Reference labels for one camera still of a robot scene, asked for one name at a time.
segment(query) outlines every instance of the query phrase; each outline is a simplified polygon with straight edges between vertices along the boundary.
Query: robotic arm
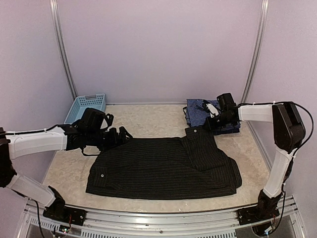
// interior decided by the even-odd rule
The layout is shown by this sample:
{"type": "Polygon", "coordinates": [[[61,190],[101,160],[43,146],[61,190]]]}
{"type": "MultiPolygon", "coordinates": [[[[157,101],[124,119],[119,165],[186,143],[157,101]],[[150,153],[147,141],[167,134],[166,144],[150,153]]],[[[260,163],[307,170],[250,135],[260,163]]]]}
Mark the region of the robotic arm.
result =
{"type": "Polygon", "coordinates": [[[72,125],[56,125],[39,131],[5,132],[0,127],[0,187],[7,187],[20,195],[43,204],[45,217],[54,220],[83,225],[86,212],[65,206],[61,195],[52,187],[44,186],[34,179],[17,173],[11,160],[23,155],[44,151],[61,151],[81,148],[84,154],[86,146],[97,146],[100,151],[119,146],[132,136],[120,127],[119,133],[112,125],[113,115],[88,108],[82,118],[72,125]],[[107,128],[101,129],[106,120],[107,128]]]}
{"type": "Polygon", "coordinates": [[[240,225],[267,220],[279,216],[279,202],[285,181],[290,176],[293,158],[302,145],[305,127],[293,102],[277,104],[236,105],[230,93],[217,97],[221,114],[206,119],[204,127],[214,129],[238,121],[263,121],[273,124],[276,144],[275,160],[264,189],[260,191],[258,204],[238,210],[240,225]]]}

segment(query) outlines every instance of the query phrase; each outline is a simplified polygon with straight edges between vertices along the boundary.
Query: basket handle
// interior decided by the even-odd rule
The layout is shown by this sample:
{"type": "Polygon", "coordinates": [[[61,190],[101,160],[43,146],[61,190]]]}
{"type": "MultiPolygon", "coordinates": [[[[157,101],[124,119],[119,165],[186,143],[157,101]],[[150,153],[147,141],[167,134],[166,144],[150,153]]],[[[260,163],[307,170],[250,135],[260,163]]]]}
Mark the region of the basket handle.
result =
{"type": "Polygon", "coordinates": [[[91,95],[91,96],[85,96],[86,100],[93,100],[93,99],[97,99],[96,95],[91,95]]]}

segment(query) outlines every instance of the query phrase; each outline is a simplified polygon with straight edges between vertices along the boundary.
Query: blue basket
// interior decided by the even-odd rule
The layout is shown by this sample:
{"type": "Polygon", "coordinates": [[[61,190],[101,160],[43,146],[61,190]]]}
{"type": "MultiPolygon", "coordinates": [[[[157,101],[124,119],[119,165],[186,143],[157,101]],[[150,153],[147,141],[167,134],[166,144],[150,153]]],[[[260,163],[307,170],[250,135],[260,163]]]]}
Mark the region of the blue basket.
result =
{"type": "Polygon", "coordinates": [[[106,96],[105,94],[96,94],[93,96],[80,96],[75,99],[71,106],[65,124],[72,124],[80,119],[86,108],[95,108],[100,111],[106,109],[106,96]]]}

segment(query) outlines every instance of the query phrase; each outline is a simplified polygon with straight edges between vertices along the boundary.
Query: dark striped fabric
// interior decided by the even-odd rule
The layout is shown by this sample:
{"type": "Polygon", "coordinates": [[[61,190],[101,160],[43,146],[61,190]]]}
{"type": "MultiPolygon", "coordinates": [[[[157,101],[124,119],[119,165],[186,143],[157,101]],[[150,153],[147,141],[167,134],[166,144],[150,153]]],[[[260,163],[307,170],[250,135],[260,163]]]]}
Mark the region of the dark striped fabric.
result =
{"type": "Polygon", "coordinates": [[[186,129],[183,138],[131,139],[99,155],[87,193],[137,199],[195,199],[236,193],[236,162],[217,148],[213,134],[186,129]]]}

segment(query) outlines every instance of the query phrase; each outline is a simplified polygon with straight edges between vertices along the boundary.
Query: stack of folded clothes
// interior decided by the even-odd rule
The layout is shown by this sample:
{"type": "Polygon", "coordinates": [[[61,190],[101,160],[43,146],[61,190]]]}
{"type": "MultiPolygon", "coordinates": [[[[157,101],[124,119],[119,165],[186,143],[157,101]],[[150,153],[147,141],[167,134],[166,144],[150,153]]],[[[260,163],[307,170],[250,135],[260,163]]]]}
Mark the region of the stack of folded clothes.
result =
{"type": "MultiPolygon", "coordinates": [[[[187,107],[184,109],[186,109],[186,121],[190,127],[201,126],[205,123],[206,118],[210,117],[210,113],[204,107],[206,101],[214,105],[217,109],[219,108],[217,100],[187,99],[187,107]]],[[[240,123],[237,125],[227,124],[226,126],[212,130],[212,132],[214,135],[238,133],[240,132],[240,127],[240,123]]]]}

